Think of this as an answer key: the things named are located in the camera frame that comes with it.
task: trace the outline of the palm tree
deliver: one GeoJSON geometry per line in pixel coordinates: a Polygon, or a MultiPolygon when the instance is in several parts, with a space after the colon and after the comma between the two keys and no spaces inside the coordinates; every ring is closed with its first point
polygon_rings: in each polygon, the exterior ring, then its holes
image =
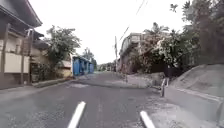
{"type": "Polygon", "coordinates": [[[165,26],[159,26],[156,22],[153,23],[152,30],[144,30],[145,33],[152,35],[155,41],[157,40],[157,37],[159,37],[165,31],[169,31],[169,28],[165,26]]]}

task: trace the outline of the roof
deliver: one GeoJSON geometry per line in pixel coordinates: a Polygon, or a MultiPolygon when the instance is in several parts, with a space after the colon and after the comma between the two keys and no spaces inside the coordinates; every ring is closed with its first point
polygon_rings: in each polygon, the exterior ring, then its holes
{"type": "Polygon", "coordinates": [[[32,14],[34,15],[34,17],[36,18],[36,21],[37,21],[37,26],[36,26],[36,27],[41,26],[43,23],[41,22],[40,18],[37,16],[36,12],[34,11],[33,7],[31,6],[29,0],[25,0],[25,1],[26,1],[26,3],[27,3],[27,5],[28,5],[28,7],[29,7],[29,9],[30,9],[30,11],[31,11],[31,13],[32,13],[32,14]]]}
{"type": "Polygon", "coordinates": [[[3,2],[0,10],[17,21],[27,25],[28,27],[39,27],[42,25],[39,17],[32,8],[29,0],[11,0],[7,1],[8,5],[3,2]]]}

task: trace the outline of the concrete barrier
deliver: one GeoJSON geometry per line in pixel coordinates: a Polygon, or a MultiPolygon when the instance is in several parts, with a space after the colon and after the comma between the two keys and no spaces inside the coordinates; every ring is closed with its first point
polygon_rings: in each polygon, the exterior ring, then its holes
{"type": "Polygon", "coordinates": [[[153,73],[153,74],[134,74],[127,75],[127,82],[130,84],[138,85],[140,87],[151,87],[151,86],[161,86],[164,78],[163,73],[153,73]]]}
{"type": "Polygon", "coordinates": [[[191,111],[201,119],[221,125],[224,119],[223,98],[187,89],[165,88],[165,98],[191,111]]]}
{"type": "Polygon", "coordinates": [[[65,82],[67,80],[69,80],[69,79],[63,78],[63,79],[49,80],[49,81],[43,81],[43,82],[33,83],[32,85],[34,87],[36,87],[36,88],[42,88],[42,87],[46,87],[46,86],[58,84],[58,83],[61,83],[61,82],[65,82]]]}

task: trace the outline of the concrete wall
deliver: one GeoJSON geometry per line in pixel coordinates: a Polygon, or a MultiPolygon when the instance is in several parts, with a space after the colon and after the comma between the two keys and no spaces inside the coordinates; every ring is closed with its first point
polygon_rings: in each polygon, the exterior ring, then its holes
{"type": "Polygon", "coordinates": [[[174,87],[165,88],[165,98],[191,111],[201,119],[217,123],[224,119],[223,98],[174,87]]]}
{"type": "Polygon", "coordinates": [[[64,78],[73,76],[70,69],[59,69],[59,73],[61,73],[64,78]]]}

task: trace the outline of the power line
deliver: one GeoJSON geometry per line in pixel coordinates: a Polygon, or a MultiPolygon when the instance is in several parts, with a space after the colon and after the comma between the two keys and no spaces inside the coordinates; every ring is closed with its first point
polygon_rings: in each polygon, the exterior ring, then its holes
{"type": "MultiPolygon", "coordinates": [[[[138,15],[138,13],[139,13],[139,11],[141,10],[141,8],[142,8],[142,6],[143,6],[144,3],[145,3],[145,0],[142,1],[142,3],[141,3],[141,5],[139,6],[137,12],[135,13],[135,16],[138,15]]],[[[128,31],[128,29],[130,28],[130,26],[131,26],[131,25],[129,24],[128,27],[126,28],[126,30],[124,31],[123,35],[121,36],[121,38],[120,38],[119,41],[121,41],[121,40],[123,39],[123,37],[124,37],[125,34],[127,33],[127,31],[128,31]]]]}

